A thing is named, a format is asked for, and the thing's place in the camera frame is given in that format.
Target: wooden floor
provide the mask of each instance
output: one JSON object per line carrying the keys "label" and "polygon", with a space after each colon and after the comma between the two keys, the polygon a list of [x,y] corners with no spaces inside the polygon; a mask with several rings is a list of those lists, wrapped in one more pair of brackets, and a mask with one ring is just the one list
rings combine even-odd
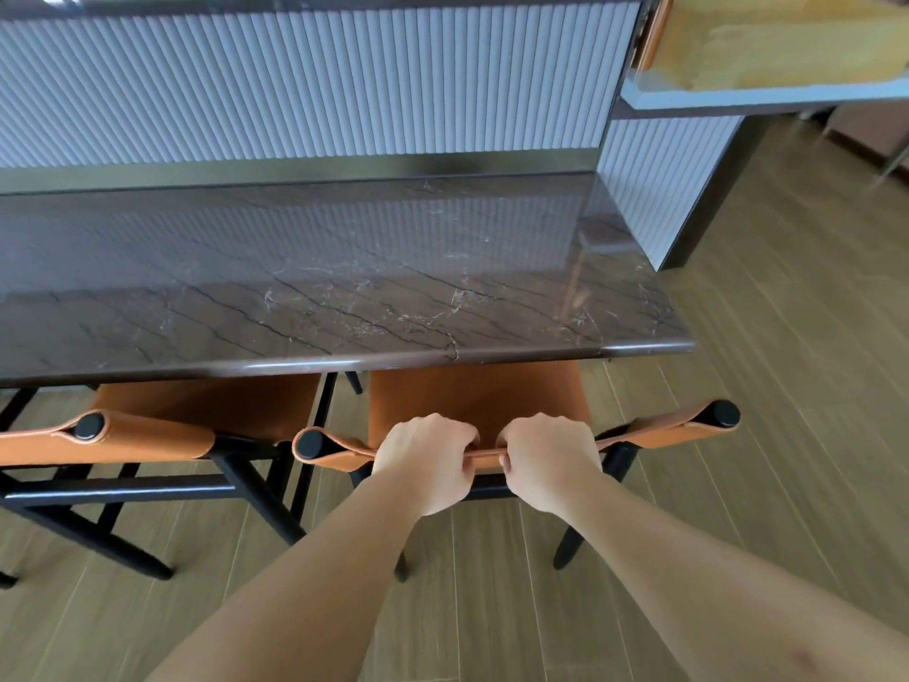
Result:
{"label": "wooden floor", "polygon": [[[775,125],[692,262],[666,274],[697,351],[588,362],[585,388],[599,428],[731,396],[739,432],[643,453],[630,488],[909,633],[909,188],[868,190],[870,165],[817,135]],[[24,423],[88,396],[42,394]],[[366,408],[342,380],[329,425],[363,435]],[[303,525],[350,490],[317,472]],[[563,528],[516,500],[422,520],[362,678],[685,679],[588,547],[552,570]],[[0,594],[0,679],[141,680],[284,549],[240,500],[128,505],[117,530],[174,579],[0,515],[0,568],[23,578]]]}

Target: right hand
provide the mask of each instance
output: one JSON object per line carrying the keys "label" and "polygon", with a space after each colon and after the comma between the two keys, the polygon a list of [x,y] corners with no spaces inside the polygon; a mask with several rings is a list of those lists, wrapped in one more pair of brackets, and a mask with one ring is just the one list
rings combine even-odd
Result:
{"label": "right hand", "polygon": [[499,457],[508,487],[543,512],[564,518],[570,494],[602,474],[597,442],[586,423],[538,413],[506,425],[499,441],[508,446],[507,457]]}

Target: orange strap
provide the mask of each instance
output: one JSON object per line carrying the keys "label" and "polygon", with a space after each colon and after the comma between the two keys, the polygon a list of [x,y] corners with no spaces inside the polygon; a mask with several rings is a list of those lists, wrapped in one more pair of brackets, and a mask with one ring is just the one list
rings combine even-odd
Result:
{"label": "orange strap", "polygon": [[[695,406],[678,409],[675,412],[636,418],[621,435],[597,440],[597,448],[602,452],[610,445],[623,441],[634,443],[645,449],[668,447],[689,440],[698,440],[735,430],[738,427],[738,423],[729,428],[722,428],[708,423],[698,423],[693,420],[712,403],[713,400],[708,400]],[[315,459],[304,458],[297,451],[297,444],[302,436],[311,431],[318,431],[344,449]],[[294,456],[304,464],[327,467],[348,473],[359,469],[367,462],[371,462],[375,459],[376,453],[375,449],[367,447],[363,441],[357,438],[334,435],[319,426],[304,428],[296,434],[293,449]],[[498,458],[504,454],[506,454],[505,447],[496,447],[487,450],[467,450],[464,456],[473,459],[473,463],[477,468],[490,468],[498,467]]]}
{"label": "orange strap", "polygon": [[[104,427],[79,440],[72,430],[90,413],[100,413]],[[0,467],[175,462],[200,458],[213,444],[214,432],[202,426],[95,409],[52,428],[0,434]]]}

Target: chair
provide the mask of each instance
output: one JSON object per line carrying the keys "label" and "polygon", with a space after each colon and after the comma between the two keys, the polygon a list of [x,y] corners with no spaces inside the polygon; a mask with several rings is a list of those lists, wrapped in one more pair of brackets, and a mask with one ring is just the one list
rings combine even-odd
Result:
{"label": "chair", "polygon": [[[370,475],[375,450],[396,423],[414,416],[441,413],[472,423],[480,444],[467,454],[477,475],[465,500],[511,497],[499,466],[504,450],[496,449],[499,432],[520,416],[547,413],[590,423],[590,410],[576,362],[438,366],[414,370],[377,371],[370,375],[369,434],[366,443],[333,435],[314,425],[294,439],[300,461],[350,474],[356,487]],[[665,447],[732,431],[739,423],[737,407],[726,400],[698,404],[660,416],[635,419],[596,436],[603,472],[619,482],[641,448]],[[571,562],[583,544],[569,527],[553,559],[556,569]],[[406,578],[403,556],[395,568]]]}
{"label": "chair", "polygon": [[[324,424],[336,374],[325,378],[315,423]],[[20,390],[0,413],[0,468],[57,467],[46,481],[0,471],[0,506],[142,574],[174,571],[114,535],[125,502],[244,497],[290,545],[300,527],[312,467],[303,467],[290,508],[283,502],[291,440],[309,421],[319,375],[124,383],[97,388],[89,410],[52,428],[8,432],[34,395]],[[138,476],[149,462],[208,459],[220,474]],[[253,465],[270,460],[263,477]],[[120,464],[116,478],[88,478],[94,464]],[[97,523],[73,504],[101,503]],[[15,578],[0,574],[0,587]]]}

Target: marble tabletop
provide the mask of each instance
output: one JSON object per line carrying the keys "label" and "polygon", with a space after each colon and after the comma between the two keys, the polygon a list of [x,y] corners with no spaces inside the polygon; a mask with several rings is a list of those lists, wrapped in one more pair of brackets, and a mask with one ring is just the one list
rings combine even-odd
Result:
{"label": "marble tabletop", "polygon": [[596,174],[0,197],[0,386],[684,352]]}

